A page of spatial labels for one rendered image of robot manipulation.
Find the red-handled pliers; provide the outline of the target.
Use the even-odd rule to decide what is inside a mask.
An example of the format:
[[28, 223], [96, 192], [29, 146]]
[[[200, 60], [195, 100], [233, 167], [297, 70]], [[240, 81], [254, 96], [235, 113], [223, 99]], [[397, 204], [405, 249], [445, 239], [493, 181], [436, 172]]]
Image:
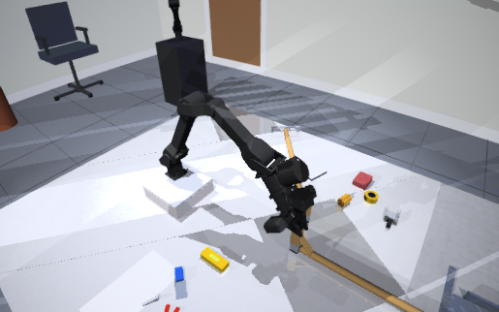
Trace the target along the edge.
[[[169, 312], [170, 305], [166, 304], [165, 312]], [[179, 312], [180, 308], [176, 306], [173, 312]]]

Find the long scraper with wooden handle and dark grey blade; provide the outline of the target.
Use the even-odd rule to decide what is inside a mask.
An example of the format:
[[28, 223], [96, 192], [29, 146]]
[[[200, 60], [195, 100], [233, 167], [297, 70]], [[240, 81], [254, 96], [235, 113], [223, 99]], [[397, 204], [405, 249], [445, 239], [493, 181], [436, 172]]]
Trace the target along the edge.
[[[304, 225], [305, 225], [305, 218], [306, 216], [297, 213], [296, 214], [296, 223], [303, 235], [304, 231]], [[302, 245], [301, 245], [302, 244]], [[303, 237], [299, 237], [293, 232], [291, 233], [291, 242], [290, 242], [290, 250], [293, 251], [294, 253], [302, 253], [305, 256], [308, 256], [312, 260], [316, 261], [317, 263], [324, 265], [325, 267], [329, 268], [330, 270], [337, 272], [339, 275], [343, 276], [344, 278], [347, 278], [351, 282], [359, 285], [360, 287], [364, 288], [368, 292], [379, 296], [383, 300], [388, 301], [389, 303], [392, 303], [394, 306], [400, 308], [401, 310], [404, 310], [405, 312], [423, 312], [420, 311], [419, 308], [416, 308], [415, 306], [403, 301], [402, 299], [397, 298], [397, 296], [392, 296], [390, 293], [387, 293], [381, 288], [378, 288], [374, 284], [371, 284], [367, 282], [367, 280], [360, 278], [356, 274], [353, 274], [351, 271], [347, 270], [346, 268], [342, 268], [340, 265], [329, 261], [327, 258], [321, 256], [318, 253], [313, 252], [313, 248], [310, 245], [310, 243], [307, 241], [307, 239]]]

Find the blue-handled scraper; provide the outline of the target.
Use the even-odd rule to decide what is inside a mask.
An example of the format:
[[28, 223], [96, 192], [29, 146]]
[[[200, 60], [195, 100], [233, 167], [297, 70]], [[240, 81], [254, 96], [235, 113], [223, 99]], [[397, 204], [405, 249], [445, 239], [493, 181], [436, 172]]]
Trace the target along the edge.
[[175, 267], [175, 299], [187, 298], [187, 289], [185, 280], [183, 280], [183, 268]]

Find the pink rectangular block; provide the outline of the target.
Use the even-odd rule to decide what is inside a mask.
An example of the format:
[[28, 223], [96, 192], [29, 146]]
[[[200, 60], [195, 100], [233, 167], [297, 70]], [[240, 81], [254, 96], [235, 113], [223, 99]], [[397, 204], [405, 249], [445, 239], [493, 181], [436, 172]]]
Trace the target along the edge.
[[359, 172], [359, 175], [353, 179], [353, 183], [354, 185], [356, 185], [357, 187], [365, 190], [367, 188], [367, 186], [370, 184], [372, 180], [372, 175], [371, 174], [366, 174], [364, 172]]

